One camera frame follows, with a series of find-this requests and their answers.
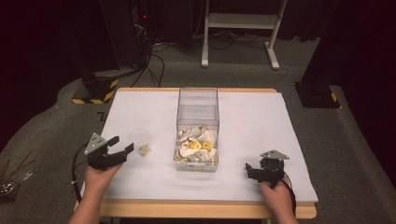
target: transparent container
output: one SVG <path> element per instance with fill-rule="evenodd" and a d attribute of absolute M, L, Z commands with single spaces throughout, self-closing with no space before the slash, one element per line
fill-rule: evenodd
<path fill-rule="evenodd" d="M 180 88 L 174 161 L 178 171 L 214 173 L 219 163 L 216 88 Z"/>

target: wire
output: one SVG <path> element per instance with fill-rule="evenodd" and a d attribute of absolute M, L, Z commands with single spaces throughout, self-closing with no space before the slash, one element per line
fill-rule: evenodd
<path fill-rule="evenodd" d="M 154 73 L 151 71 L 151 69 L 149 69 L 149 67 L 148 67 L 148 71 L 149 71 L 149 73 L 151 74 L 152 84 L 154 85 L 154 87 L 156 87 L 156 86 L 155 86 L 155 83 L 158 84 L 158 80 L 157 80 L 157 78 L 154 76 Z"/>
<path fill-rule="evenodd" d="M 163 62 L 163 59 L 160 56 L 156 55 L 156 54 L 150 54 L 150 55 L 160 59 L 161 63 L 163 64 L 163 70 L 165 70 L 165 63 Z M 160 81 L 158 82 L 158 87 L 161 87 L 161 83 L 163 81 L 163 70 L 161 71 Z"/>
<path fill-rule="evenodd" d="M 196 34 L 198 33 L 199 27 L 201 26 L 201 20 L 202 20 L 202 12 L 204 11 L 204 0 L 201 0 L 201 14 L 199 16 L 199 22 L 198 22 L 198 26 L 197 29 L 195 30 L 195 33 L 192 35 L 192 38 L 194 38 L 196 36 Z"/>
<path fill-rule="evenodd" d="M 227 48 L 229 48 L 233 44 L 233 37 L 228 32 L 225 32 L 225 34 L 226 35 L 214 35 L 214 37 L 215 37 L 215 40 L 217 40 L 219 42 L 230 42 L 228 45 L 226 45 L 223 48 L 218 48 L 218 47 L 215 47 L 210 44 L 208 44 L 208 46 L 212 49 L 227 49 Z"/>
<path fill-rule="evenodd" d="M 142 69 L 142 71 L 140 72 L 139 76 L 137 77 L 137 79 L 134 81 L 134 83 L 132 83 L 131 87 L 134 86 L 134 84 L 136 84 L 136 82 L 139 80 L 139 78 L 142 76 L 142 74 L 146 71 L 147 66 L 145 66 L 145 68 Z"/>
<path fill-rule="evenodd" d="M 144 34 L 144 36 L 146 36 L 146 29 L 143 28 L 141 25 L 134 25 L 135 29 L 136 29 L 136 37 L 139 38 L 139 36 L 141 36 L 142 34 Z"/>
<path fill-rule="evenodd" d="M 84 164 L 84 163 L 87 163 L 87 161 L 82 161 L 82 162 L 80 162 L 79 164 L 77 164 L 77 165 L 76 165 L 76 169 L 77 169 L 80 165 L 82 165 L 82 164 Z"/>
<path fill-rule="evenodd" d="M 286 172 L 285 172 L 285 176 L 288 178 L 288 180 L 289 180 L 289 187 L 291 188 L 291 189 L 293 189 L 293 185 L 291 184 L 291 179 L 290 179 L 290 177 L 288 176 L 288 174 L 286 174 Z"/>
<path fill-rule="evenodd" d="M 76 176 L 76 169 L 78 166 L 81 165 L 81 163 L 79 165 L 76 166 L 76 161 L 77 161 L 77 157 L 78 154 L 81 152 L 81 150 L 83 148 L 85 148 L 88 145 L 88 142 L 83 144 L 76 152 L 74 158 L 73 158 L 73 165 L 72 165 L 72 185 L 74 188 L 74 192 L 76 194 L 76 198 L 78 200 L 78 202 L 81 202 L 81 194 L 79 193 L 79 188 L 78 188 L 78 181 L 77 181 L 77 176 Z"/>

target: person's arm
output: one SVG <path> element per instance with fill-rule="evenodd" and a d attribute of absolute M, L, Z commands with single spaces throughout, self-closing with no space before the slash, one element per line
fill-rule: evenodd
<path fill-rule="evenodd" d="M 111 180 L 121 164 L 106 171 L 88 166 L 85 170 L 85 190 L 81 202 L 69 220 L 69 224 L 92 224 L 100 221 L 100 207 Z"/>
<path fill-rule="evenodd" d="M 293 214 L 290 192 L 288 187 L 286 187 L 282 181 L 278 181 L 273 189 L 271 189 L 265 182 L 261 182 L 261 187 L 265 202 L 274 212 L 277 223 L 298 223 L 296 217 Z"/>

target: wooden table edge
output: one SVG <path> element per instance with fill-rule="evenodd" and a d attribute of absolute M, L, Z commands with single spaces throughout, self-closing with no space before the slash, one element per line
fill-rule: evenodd
<path fill-rule="evenodd" d="M 122 87 L 117 91 L 179 91 L 180 88 L 127 88 Z M 218 92 L 277 92 L 275 89 L 258 88 L 218 88 Z"/>
<path fill-rule="evenodd" d="M 297 203 L 297 218 L 314 218 L 314 203 Z M 198 218 L 274 218 L 260 202 L 179 201 L 179 200 L 104 200 L 101 217 L 198 217 Z"/>

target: metal bracket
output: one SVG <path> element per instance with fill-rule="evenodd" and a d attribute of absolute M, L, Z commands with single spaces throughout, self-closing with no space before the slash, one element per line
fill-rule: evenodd
<path fill-rule="evenodd" d="M 87 156 L 88 154 L 104 146 L 105 144 L 107 144 L 107 140 L 101 137 L 99 134 L 94 133 L 91 137 L 90 143 L 88 143 L 87 147 L 85 148 L 84 154 Z"/>
<path fill-rule="evenodd" d="M 290 157 L 288 157 L 287 155 L 280 153 L 276 150 L 264 152 L 260 155 L 266 159 L 271 159 L 271 160 L 288 160 L 288 159 L 290 159 Z"/>

